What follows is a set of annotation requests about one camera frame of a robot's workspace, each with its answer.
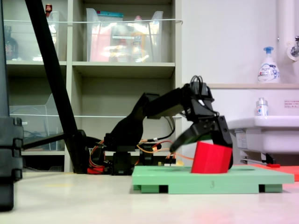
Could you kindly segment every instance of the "faucet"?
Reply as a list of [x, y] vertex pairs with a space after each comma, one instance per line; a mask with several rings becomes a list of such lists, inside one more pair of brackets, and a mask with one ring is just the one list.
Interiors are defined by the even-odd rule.
[[298, 57], [299, 56], [299, 36], [295, 36], [295, 41], [297, 45], [295, 47], [292, 47], [291, 55], [293, 57]]

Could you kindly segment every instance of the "red mat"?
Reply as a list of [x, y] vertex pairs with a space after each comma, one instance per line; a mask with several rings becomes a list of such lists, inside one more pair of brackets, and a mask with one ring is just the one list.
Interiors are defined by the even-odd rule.
[[279, 171], [279, 172], [283, 172], [283, 173], [287, 173], [287, 174], [294, 174], [295, 176], [295, 181], [299, 181], [299, 166], [283, 166], [283, 167], [279, 167], [279, 168], [270, 168], [264, 165], [260, 165], [260, 164], [255, 164], [251, 166], [255, 166], [255, 167], [260, 167], [260, 168], [264, 168], [264, 169], [271, 169], [271, 170], [275, 170], [275, 171]]

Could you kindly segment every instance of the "black stand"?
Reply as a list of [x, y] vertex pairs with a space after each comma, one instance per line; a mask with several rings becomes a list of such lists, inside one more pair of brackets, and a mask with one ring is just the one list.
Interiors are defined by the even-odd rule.
[[22, 178], [22, 148], [64, 139], [74, 172], [86, 174], [89, 164], [87, 137], [76, 126], [42, 1], [25, 1], [64, 133], [23, 145], [21, 119], [9, 117], [3, 8], [0, 0], [0, 211], [11, 210], [14, 206], [13, 183]]

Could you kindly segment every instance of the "red cube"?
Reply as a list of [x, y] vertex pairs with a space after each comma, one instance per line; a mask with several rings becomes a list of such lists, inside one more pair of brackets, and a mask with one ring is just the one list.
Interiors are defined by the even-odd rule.
[[191, 173], [223, 174], [228, 172], [232, 148], [198, 141]]

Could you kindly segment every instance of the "pipe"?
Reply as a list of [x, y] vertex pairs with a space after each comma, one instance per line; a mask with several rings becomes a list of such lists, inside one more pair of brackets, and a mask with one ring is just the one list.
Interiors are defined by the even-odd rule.
[[295, 44], [296, 28], [296, 0], [277, 1], [277, 31], [279, 36], [277, 62], [281, 74], [282, 83], [297, 82], [294, 77], [293, 60], [287, 55], [287, 51]]

